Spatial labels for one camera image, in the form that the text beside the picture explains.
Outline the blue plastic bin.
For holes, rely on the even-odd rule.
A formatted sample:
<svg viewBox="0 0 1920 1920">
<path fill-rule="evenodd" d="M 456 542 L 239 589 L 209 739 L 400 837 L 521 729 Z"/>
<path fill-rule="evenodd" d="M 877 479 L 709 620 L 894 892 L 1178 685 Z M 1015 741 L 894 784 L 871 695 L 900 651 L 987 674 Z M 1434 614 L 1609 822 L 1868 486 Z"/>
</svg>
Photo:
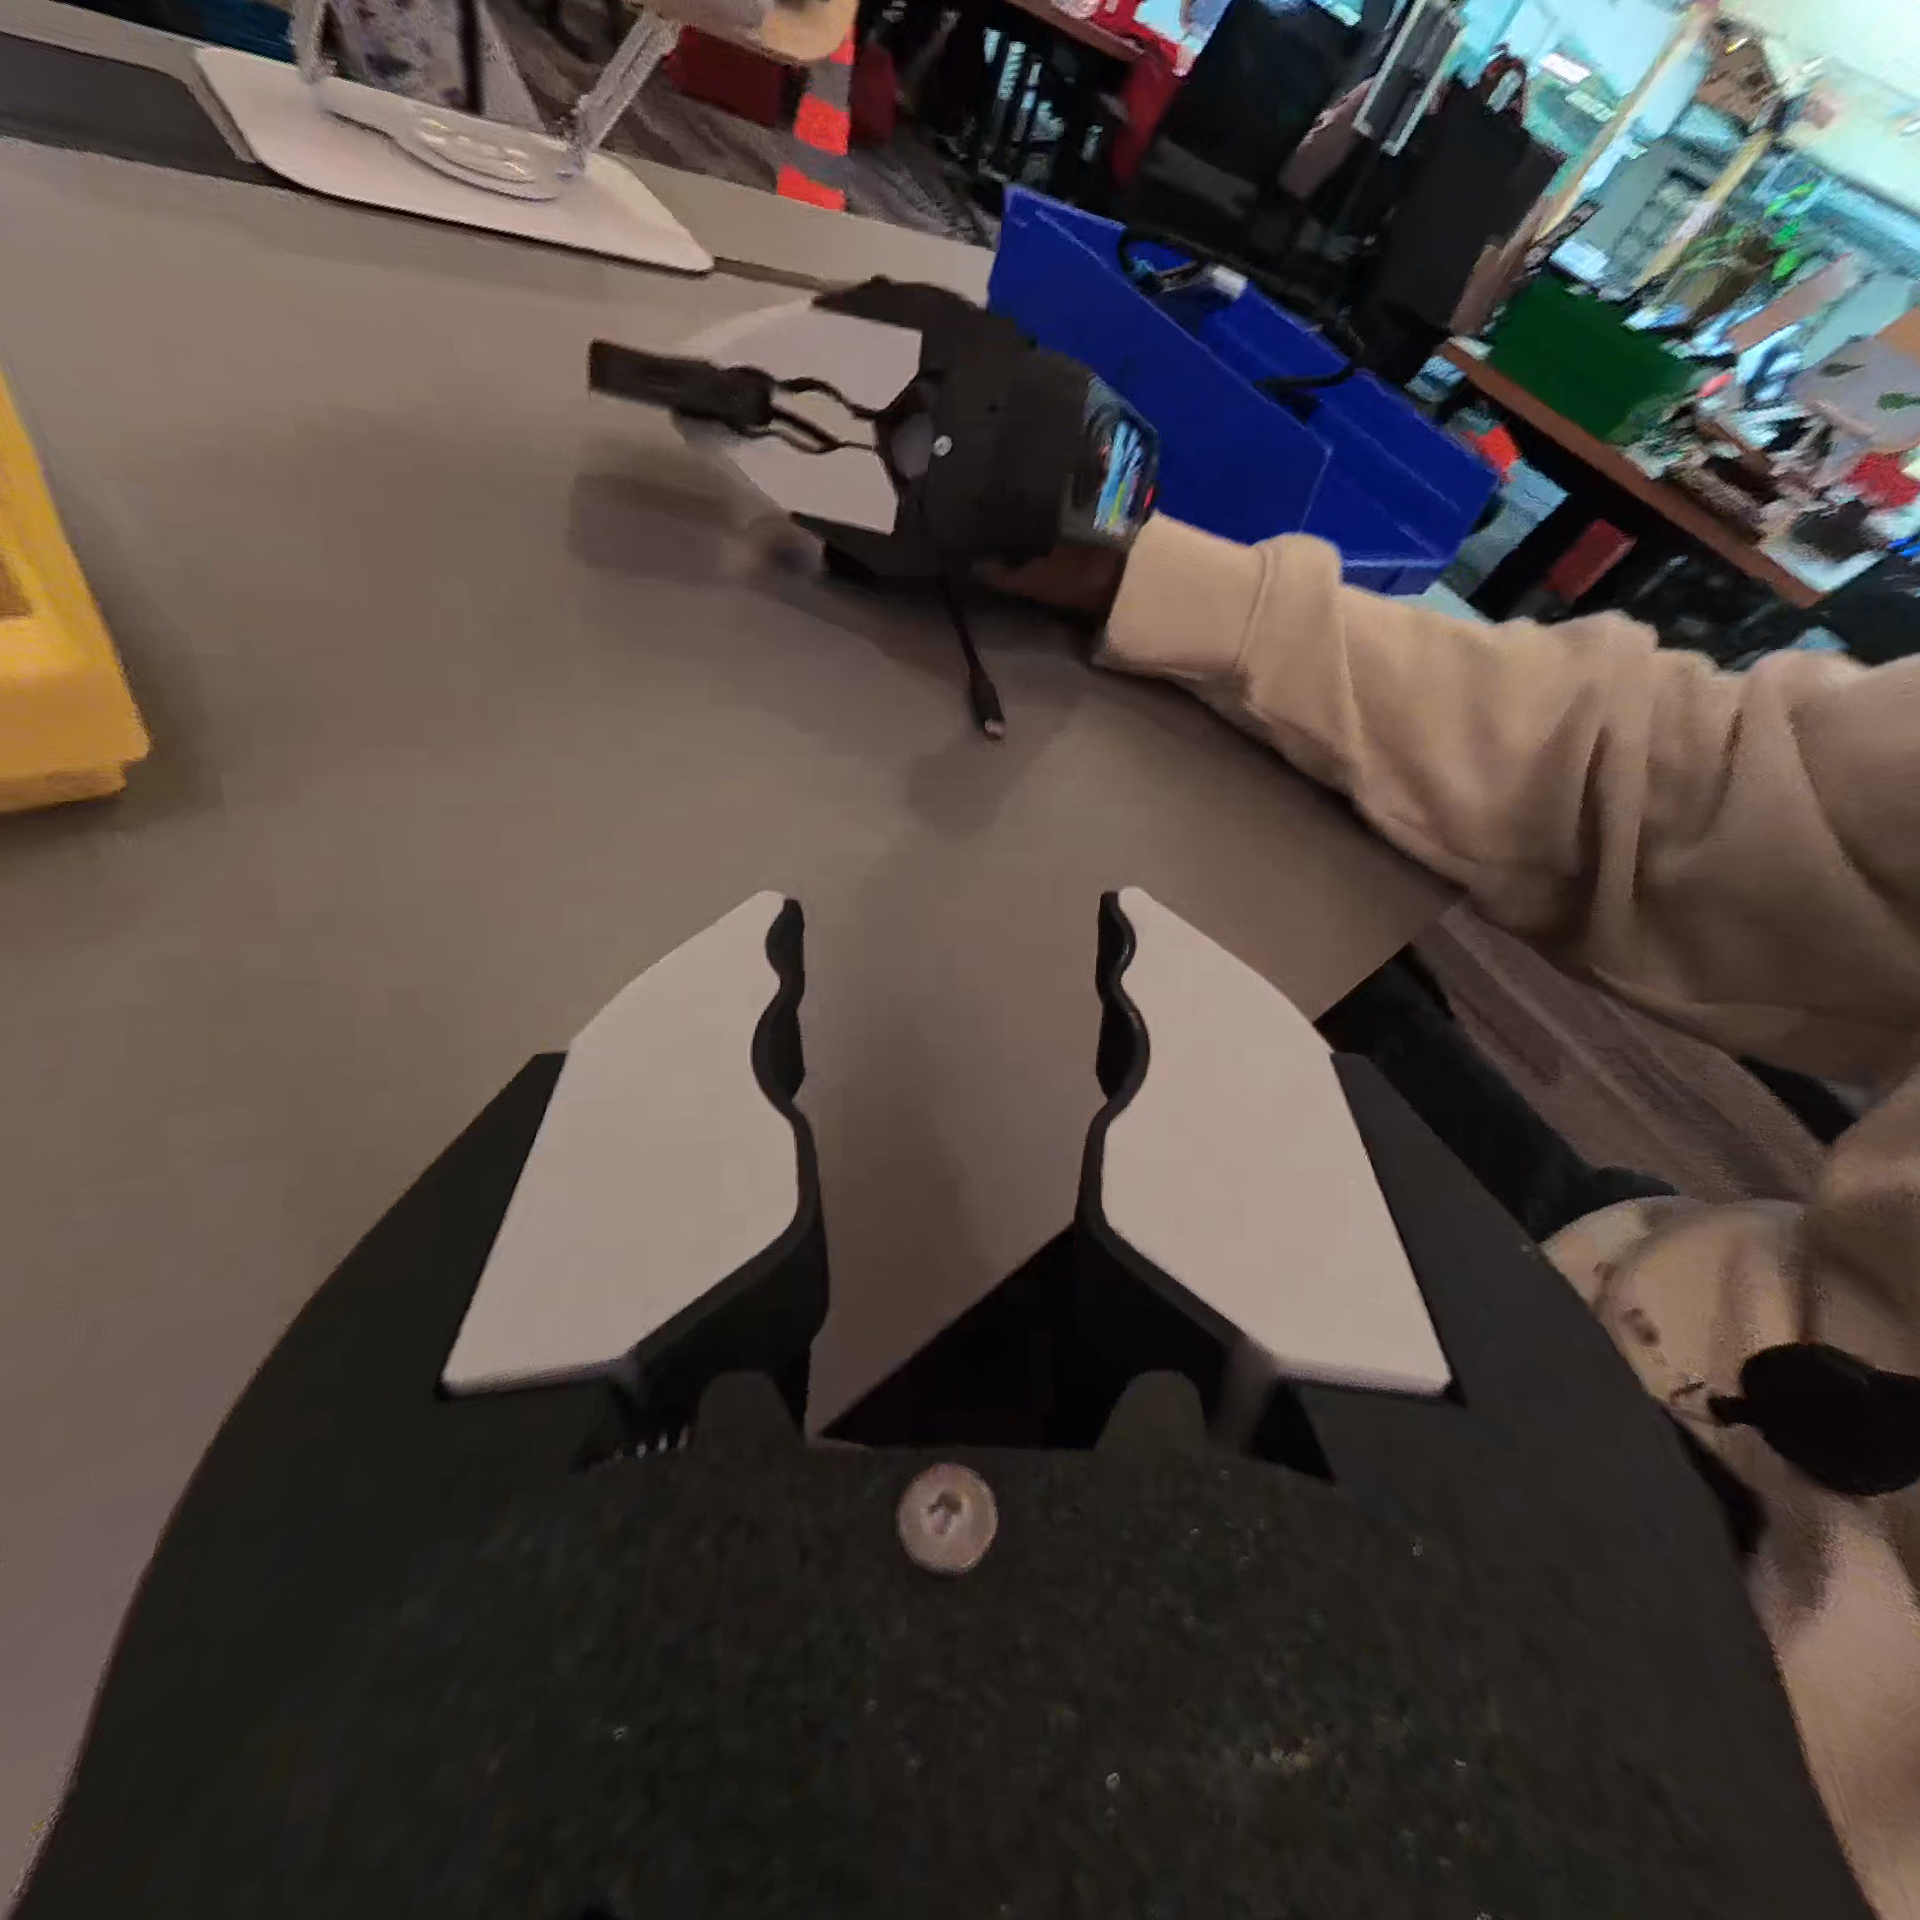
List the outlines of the blue plastic bin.
<svg viewBox="0 0 1920 1920">
<path fill-rule="evenodd" d="M 1008 185 L 987 307 L 1146 416 L 1160 509 L 1216 536 L 1313 536 L 1346 582 L 1415 598 L 1495 502 L 1478 451 L 1194 241 Z"/>
</svg>

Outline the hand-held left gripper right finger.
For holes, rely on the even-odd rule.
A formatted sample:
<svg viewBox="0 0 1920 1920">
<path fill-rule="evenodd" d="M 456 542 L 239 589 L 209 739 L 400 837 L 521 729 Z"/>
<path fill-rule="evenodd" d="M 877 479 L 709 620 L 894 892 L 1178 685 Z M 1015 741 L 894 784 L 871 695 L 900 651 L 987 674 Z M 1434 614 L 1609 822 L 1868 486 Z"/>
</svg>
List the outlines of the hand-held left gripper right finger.
<svg viewBox="0 0 1920 1920">
<path fill-rule="evenodd" d="M 1096 904 L 1096 1082 L 1073 1224 L 1198 1362 L 1212 1433 L 1284 1396 L 1444 1404 L 1453 1367 L 1329 1043 L 1144 887 Z"/>
</svg>

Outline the grey desk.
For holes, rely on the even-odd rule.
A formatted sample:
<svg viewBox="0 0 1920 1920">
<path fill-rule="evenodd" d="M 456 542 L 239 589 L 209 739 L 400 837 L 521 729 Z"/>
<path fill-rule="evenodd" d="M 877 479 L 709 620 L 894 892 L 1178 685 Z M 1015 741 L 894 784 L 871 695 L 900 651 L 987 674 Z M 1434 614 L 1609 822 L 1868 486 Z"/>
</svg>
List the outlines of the grey desk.
<svg viewBox="0 0 1920 1920">
<path fill-rule="evenodd" d="M 1066 1222 L 1094 914 L 1303 1011 L 1451 906 L 1178 695 L 784 569 L 586 347 L 954 244 L 706 182 L 705 279 L 5 142 L 5 372 L 152 729 L 5 822 L 5 1892 L 277 1334 L 533 1052 L 758 889 L 807 916 L 831 1422 Z"/>
</svg>

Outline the person's right forearm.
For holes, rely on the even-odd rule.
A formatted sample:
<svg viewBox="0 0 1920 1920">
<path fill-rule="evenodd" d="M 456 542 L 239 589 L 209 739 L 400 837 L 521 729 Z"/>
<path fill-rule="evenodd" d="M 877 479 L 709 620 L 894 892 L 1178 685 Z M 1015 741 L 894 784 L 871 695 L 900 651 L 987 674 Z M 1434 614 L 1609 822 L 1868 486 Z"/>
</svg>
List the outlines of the person's right forearm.
<svg viewBox="0 0 1920 1920">
<path fill-rule="evenodd" d="M 1477 623 L 1311 536 L 1138 536 L 1096 648 L 1692 1039 L 1891 1102 L 1917 1055 L 1917 663 L 1748 670 L 1619 614 Z"/>
</svg>

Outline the yellow plastic bin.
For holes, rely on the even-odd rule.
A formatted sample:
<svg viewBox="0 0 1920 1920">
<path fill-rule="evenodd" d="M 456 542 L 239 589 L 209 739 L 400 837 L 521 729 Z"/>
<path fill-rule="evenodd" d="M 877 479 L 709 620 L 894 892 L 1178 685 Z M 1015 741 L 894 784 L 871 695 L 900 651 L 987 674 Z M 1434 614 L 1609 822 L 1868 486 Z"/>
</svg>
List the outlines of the yellow plastic bin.
<svg viewBox="0 0 1920 1920">
<path fill-rule="evenodd" d="M 124 792 L 152 734 L 2 387 L 2 813 Z"/>
</svg>

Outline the white panel stand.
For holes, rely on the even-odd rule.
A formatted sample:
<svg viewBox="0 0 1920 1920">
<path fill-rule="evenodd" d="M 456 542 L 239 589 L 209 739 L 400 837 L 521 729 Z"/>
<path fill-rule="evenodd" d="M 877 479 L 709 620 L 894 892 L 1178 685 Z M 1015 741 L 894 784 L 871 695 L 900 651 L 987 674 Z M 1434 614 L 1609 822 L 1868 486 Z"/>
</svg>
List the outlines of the white panel stand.
<svg viewBox="0 0 1920 1920">
<path fill-rule="evenodd" d="M 272 176 L 404 213 L 622 265 L 706 274 L 711 255 L 603 142 L 673 35 L 640 11 L 557 132 L 494 107 L 508 73 L 486 4 L 290 4 L 289 55 L 204 44 L 199 83 Z"/>
</svg>

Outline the person's right hand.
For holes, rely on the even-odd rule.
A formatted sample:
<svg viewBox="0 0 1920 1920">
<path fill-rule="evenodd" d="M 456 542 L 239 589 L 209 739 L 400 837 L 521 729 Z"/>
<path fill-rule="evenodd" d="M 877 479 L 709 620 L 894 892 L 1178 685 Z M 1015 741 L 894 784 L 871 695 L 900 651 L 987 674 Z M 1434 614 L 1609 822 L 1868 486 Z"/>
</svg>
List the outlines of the person's right hand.
<svg viewBox="0 0 1920 1920">
<path fill-rule="evenodd" d="M 1060 543 L 1021 562 L 980 560 L 973 581 L 1006 602 L 1050 612 L 1070 625 L 1096 631 L 1106 625 L 1132 550 L 1106 543 Z"/>
</svg>

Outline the cluttered wooden table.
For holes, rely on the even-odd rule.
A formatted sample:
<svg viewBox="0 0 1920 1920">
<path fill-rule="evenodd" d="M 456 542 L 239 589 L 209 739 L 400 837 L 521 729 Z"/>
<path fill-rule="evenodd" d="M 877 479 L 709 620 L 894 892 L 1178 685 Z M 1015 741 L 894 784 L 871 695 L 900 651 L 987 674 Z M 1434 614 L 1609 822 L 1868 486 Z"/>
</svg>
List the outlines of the cluttered wooden table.
<svg viewBox="0 0 1920 1920">
<path fill-rule="evenodd" d="M 1629 553 L 1602 574 L 1593 595 L 1629 582 L 1649 586 L 1659 562 L 1697 558 L 1730 569 L 1789 608 L 1807 612 L 1886 560 L 1916 558 L 1916 532 L 1901 539 L 1883 536 L 1844 560 L 1825 560 L 1788 536 L 1748 536 L 1673 479 L 1646 472 L 1624 446 L 1586 433 L 1492 370 L 1480 344 L 1453 337 L 1439 347 L 1436 359 L 1457 377 L 1434 414 L 1436 423 L 1453 420 L 1466 403 L 1485 408 L 1513 436 L 1523 463 L 1561 493 L 1561 502 L 1477 588 L 1474 607 L 1492 617 L 1513 615 L 1523 589 L 1543 586 L 1590 523 L 1609 523 L 1631 542 Z"/>
</svg>

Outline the orange traffic cone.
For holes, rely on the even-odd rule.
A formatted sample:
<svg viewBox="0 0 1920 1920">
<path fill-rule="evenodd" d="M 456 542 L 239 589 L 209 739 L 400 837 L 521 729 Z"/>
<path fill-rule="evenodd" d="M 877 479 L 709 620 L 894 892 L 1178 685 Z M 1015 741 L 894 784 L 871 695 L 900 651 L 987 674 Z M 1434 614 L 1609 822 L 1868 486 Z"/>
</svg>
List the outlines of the orange traffic cone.
<svg viewBox="0 0 1920 1920">
<path fill-rule="evenodd" d="M 847 209 L 847 162 L 851 149 L 851 83 L 855 35 L 804 69 L 787 144 L 776 170 L 776 194 L 820 212 Z"/>
</svg>

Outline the person's torso in cream hoodie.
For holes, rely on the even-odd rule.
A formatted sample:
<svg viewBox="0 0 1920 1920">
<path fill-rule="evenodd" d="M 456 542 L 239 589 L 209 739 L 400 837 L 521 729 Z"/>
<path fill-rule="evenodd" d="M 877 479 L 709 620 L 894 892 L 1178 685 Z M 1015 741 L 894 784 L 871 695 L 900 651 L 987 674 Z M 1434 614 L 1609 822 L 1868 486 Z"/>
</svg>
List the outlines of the person's torso in cream hoodie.
<svg viewBox="0 0 1920 1920">
<path fill-rule="evenodd" d="M 1917 1362 L 1917 1085 L 1826 1152 L 1803 1203 L 1619 1202 L 1546 1240 L 1651 1396 L 1762 1511 L 1748 1596 L 1814 1782 L 1879 1914 L 1917 1914 L 1917 1494 L 1826 1491 L 1709 1396 L 1788 1341 Z"/>
</svg>

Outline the green plastic bin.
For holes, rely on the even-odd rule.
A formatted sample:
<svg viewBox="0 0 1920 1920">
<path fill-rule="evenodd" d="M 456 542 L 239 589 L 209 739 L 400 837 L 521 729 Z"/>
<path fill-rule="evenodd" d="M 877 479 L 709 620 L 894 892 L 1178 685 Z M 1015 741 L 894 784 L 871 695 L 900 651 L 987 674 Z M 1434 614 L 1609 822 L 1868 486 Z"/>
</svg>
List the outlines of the green plastic bin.
<svg viewBox="0 0 1920 1920">
<path fill-rule="evenodd" d="M 1628 326 L 1624 311 L 1582 285 L 1531 279 L 1489 326 L 1485 363 L 1590 436 L 1636 441 L 1692 400 L 1709 367 Z"/>
</svg>

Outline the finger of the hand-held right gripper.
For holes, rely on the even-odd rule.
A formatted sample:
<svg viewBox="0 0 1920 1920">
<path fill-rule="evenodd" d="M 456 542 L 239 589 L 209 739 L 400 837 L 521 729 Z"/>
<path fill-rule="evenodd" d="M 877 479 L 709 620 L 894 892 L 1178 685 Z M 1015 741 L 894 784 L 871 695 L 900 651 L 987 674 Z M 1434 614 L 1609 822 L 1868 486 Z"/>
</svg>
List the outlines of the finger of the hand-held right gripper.
<svg viewBox="0 0 1920 1920">
<path fill-rule="evenodd" d="M 781 436 L 716 435 L 716 453 L 745 486 L 793 521 L 890 536 L 900 493 L 873 449 L 804 451 Z"/>
<path fill-rule="evenodd" d="M 926 333 L 779 300 L 701 328 L 701 359 L 764 372 L 771 407 L 819 420 L 863 420 L 917 377 Z"/>
</svg>

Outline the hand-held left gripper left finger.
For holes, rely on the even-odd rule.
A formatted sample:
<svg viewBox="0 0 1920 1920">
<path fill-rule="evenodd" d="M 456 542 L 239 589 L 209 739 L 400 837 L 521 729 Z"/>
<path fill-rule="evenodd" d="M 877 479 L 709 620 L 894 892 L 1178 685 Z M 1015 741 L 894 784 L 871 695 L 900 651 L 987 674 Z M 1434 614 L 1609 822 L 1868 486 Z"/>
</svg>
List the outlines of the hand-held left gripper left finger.
<svg viewBox="0 0 1920 1920">
<path fill-rule="evenodd" d="M 709 1382 L 804 1422 L 829 1261 L 807 1076 L 802 901 L 763 889 L 566 1043 L 442 1365 L 454 1400 L 600 1384 L 644 1431 Z"/>
</svg>

